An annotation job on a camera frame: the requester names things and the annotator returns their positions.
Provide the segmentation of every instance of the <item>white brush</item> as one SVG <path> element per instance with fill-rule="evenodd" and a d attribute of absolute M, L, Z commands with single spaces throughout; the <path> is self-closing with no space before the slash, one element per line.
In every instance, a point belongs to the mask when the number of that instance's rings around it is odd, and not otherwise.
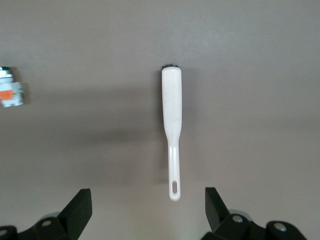
<path fill-rule="evenodd" d="M 168 66 L 162 70 L 162 105 L 165 135 L 168 140 L 169 196 L 180 199 L 179 138 L 182 127 L 181 70 Z"/>

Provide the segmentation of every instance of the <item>gray surface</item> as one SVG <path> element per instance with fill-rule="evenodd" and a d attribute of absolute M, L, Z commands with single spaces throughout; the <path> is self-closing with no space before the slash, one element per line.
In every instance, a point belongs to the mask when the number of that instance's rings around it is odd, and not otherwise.
<path fill-rule="evenodd" d="M 90 187 L 80 239 L 200 239 L 205 187 L 259 225 L 320 236 L 320 3 L 0 3 L 0 226 L 22 231 Z M 181 200 L 168 193 L 160 68 L 181 66 Z"/>

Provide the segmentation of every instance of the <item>metal screw head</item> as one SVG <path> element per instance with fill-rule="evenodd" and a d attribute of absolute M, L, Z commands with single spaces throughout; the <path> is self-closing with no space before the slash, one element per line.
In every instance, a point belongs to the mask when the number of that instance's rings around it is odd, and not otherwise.
<path fill-rule="evenodd" d="M 283 224 L 280 223 L 280 222 L 276 222 L 276 223 L 274 224 L 274 227 L 275 227 L 277 230 L 281 231 L 281 232 L 287 231 L 286 226 L 283 225 Z"/>
<path fill-rule="evenodd" d="M 238 215 L 234 215 L 232 217 L 233 221 L 235 221 L 236 223 L 242 223 L 244 220 L 242 219 L 242 217 L 238 216 Z"/>
<path fill-rule="evenodd" d="M 50 224 L 51 224 L 51 221 L 47 220 L 47 221 L 44 221 L 41 225 L 42 227 L 46 227 L 46 226 L 49 226 Z"/>
<path fill-rule="evenodd" d="M 8 232 L 8 230 L 6 230 L 6 229 L 0 230 L 0 237 L 6 235 L 7 232 Z"/>

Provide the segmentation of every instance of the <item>screw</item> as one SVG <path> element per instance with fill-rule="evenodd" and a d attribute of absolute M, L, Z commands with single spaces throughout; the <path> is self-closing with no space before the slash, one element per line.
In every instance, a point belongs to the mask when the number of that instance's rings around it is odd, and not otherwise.
<path fill-rule="evenodd" d="M 283 224 L 280 223 L 280 222 L 276 222 L 276 223 L 274 224 L 274 227 L 275 227 L 277 230 L 281 231 L 281 232 L 287 231 L 286 226 L 283 225 Z"/>
<path fill-rule="evenodd" d="M 242 223 L 244 220 L 242 219 L 242 217 L 238 216 L 238 215 L 234 215 L 232 217 L 233 221 L 235 221 L 236 223 Z"/>
<path fill-rule="evenodd" d="M 51 224 L 51 221 L 47 220 L 47 221 L 44 221 L 41 225 L 42 227 L 46 227 L 46 226 L 49 226 L 50 224 Z"/>

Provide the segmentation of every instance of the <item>orange label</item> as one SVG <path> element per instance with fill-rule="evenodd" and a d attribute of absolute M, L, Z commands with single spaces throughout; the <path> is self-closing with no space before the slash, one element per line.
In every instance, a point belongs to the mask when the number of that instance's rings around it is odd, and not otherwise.
<path fill-rule="evenodd" d="M 12 90 L 0 91 L 0 99 L 2 101 L 11 100 L 13 94 L 14 94 L 14 91 Z"/>

